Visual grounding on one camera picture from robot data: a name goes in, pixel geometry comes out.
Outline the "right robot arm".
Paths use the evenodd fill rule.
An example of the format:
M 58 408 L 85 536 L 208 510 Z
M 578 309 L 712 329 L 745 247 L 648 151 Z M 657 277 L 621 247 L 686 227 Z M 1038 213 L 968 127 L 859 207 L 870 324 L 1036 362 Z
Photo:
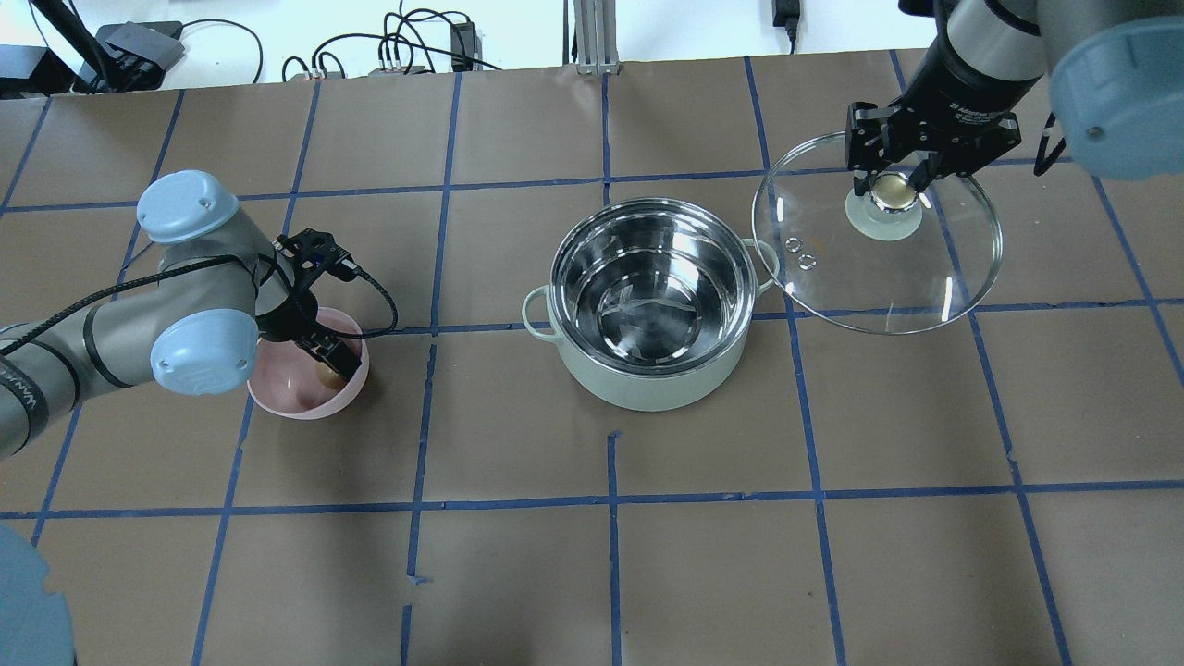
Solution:
M 857 196 L 905 156 L 921 192 L 946 177 L 972 177 L 1019 145 L 1018 105 L 1048 81 L 1061 127 L 1040 148 L 1036 173 L 1063 152 L 1092 177 L 1178 177 L 1180 148 L 1179 1 L 901 1 L 937 25 L 905 92 L 880 108 L 847 109 L 847 169 Z

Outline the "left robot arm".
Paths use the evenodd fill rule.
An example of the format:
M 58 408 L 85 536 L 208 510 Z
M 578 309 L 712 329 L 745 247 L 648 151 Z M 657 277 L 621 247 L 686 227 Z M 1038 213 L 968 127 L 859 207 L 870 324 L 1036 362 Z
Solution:
M 162 249 L 156 274 L 4 328 L 4 457 L 118 389 L 154 382 L 202 396 L 242 388 L 257 374 L 262 341 L 295 345 L 346 389 L 363 382 L 361 333 L 317 319 L 318 278 L 363 277 L 330 233 L 308 228 L 270 241 L 202 169 L 153 182 L 136 218 Z

